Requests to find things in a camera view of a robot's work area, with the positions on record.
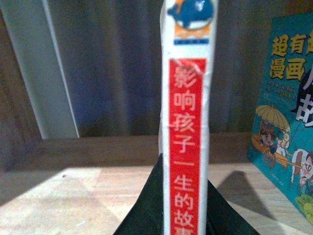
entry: book spine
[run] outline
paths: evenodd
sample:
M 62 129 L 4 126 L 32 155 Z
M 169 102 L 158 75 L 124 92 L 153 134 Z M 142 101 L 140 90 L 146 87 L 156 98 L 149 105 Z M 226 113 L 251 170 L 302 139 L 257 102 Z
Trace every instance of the book spine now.
M 217 0 L 161 11 L 164 235 L 204 235 Z

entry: wooden surface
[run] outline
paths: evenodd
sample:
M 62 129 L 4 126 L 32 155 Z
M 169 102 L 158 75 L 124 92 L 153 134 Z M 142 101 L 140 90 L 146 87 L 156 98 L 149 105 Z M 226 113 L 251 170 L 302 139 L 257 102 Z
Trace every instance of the wooden surface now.
M 0 171 L 41 139 L 12 43 L 0 11 Z
M 249 133 L 212 134 L 209 180 L 262 235 L 313 226 L 246 159 Z M 0 235 L 111 235 L 157 160 L 157 137 L 43 141 L 0 177 Z
M 294 15 L 313 11 L 312 0 L 290 0 L 287 3 L 285 15 Z

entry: book cover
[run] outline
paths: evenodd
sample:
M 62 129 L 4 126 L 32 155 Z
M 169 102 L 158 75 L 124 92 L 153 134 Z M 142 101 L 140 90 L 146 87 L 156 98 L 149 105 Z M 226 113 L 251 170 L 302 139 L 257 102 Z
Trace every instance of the book cover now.
M 313 13 L 273 19 L 248 158 L 313 224 Z

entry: red label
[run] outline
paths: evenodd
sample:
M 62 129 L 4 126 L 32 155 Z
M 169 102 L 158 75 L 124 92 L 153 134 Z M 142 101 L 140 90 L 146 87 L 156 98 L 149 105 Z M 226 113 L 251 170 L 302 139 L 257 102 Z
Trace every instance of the red label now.
M 172 235 L 197 235 L 201 112 L 206 59 L 171 59 L 169 79 Z

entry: blue whale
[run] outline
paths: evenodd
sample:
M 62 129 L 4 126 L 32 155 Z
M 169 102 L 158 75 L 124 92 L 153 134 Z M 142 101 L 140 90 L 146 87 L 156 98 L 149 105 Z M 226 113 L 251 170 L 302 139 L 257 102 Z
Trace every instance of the blue whale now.
M 179 5 L 176 3 L 167 11 L 174 20 L 181 21 L 183 28 L 188 28 L 191 22 L 207 21 L 213 18 L 214 9 L 210 0 L 185 0 L 177 13 Z

